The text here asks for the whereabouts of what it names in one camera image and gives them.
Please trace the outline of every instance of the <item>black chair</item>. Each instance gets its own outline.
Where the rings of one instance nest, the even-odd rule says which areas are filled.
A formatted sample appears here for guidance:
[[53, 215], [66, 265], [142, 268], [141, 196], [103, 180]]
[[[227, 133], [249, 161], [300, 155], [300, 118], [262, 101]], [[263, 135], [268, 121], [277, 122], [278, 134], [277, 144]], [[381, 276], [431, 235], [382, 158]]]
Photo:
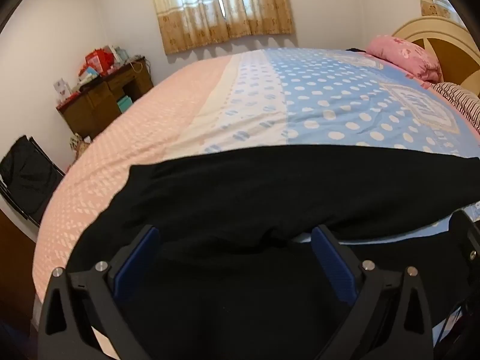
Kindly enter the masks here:
[[65, 176], [33, 138], [20, 137], [0, 162], [0, 194], [23, 218], [40, 226]]

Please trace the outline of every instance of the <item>wooden headboard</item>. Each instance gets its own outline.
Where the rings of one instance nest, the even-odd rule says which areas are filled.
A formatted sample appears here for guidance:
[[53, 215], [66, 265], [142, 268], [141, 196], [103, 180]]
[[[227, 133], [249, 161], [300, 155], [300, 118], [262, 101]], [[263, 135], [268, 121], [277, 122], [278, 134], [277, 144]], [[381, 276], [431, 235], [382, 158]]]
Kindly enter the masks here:
[[444, 81], [480, 94], [480, 51], [465, 28], [444, 17], [423, 16], [409, 21], [393, 36], [435, 54]]

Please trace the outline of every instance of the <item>patterned bedding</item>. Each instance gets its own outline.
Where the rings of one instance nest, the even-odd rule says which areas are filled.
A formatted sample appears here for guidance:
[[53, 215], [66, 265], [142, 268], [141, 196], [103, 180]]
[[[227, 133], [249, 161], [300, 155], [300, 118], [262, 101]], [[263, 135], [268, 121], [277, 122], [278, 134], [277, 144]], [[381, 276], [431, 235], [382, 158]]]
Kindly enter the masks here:
[[[276, 49], [194, 63], [137, 101], [68, 172], [40, 227], [33, 267], [37, 292], [43, 299], [50, 272], [66, 264], [83, 230], [125, 185], [132, 164], [286, 144], [474, 157], [480, 155], [479, 141], [476, 130], [437, 92], [368, 55]], [[401, 180], [402, 174], [394, 174], [388, 182]], [[480, 205], [465, 211], [476, 220]], [[446, 230], [448, 218], [395, 239]]]

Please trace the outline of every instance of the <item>pillow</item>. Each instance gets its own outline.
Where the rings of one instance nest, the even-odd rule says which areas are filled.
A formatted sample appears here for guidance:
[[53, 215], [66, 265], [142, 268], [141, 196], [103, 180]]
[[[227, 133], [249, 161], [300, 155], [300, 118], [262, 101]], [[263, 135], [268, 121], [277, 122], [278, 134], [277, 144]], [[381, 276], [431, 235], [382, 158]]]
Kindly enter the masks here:
[[445, 97], [480, 134], [480, 99], [470, 91], [452, 82], [441, 82], [431, 86]]
[[366, 51], [367, 54], [397, 65], [420, 80], [432, 83], [442, 80], [437, 57], [406, 40], [387, 35], [378, 36], [370, 42]]

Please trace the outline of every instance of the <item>blue gripper pad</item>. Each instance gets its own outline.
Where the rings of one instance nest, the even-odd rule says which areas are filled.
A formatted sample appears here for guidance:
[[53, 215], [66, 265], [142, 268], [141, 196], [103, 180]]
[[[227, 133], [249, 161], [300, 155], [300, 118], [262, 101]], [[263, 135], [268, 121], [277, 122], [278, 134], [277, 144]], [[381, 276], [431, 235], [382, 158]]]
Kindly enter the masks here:
[[116, 302], [123, 302], [133, 293], [159, 248], [159, 230], [147, 225], [113, 257], [107, 282]]
[[315, 227], [311, 232], [311, 247], [332, 285], [337, 298], [353, 306], [359, 293], [362, 272], [359, 261], [347, 248], [339, 245], [326, 226]]

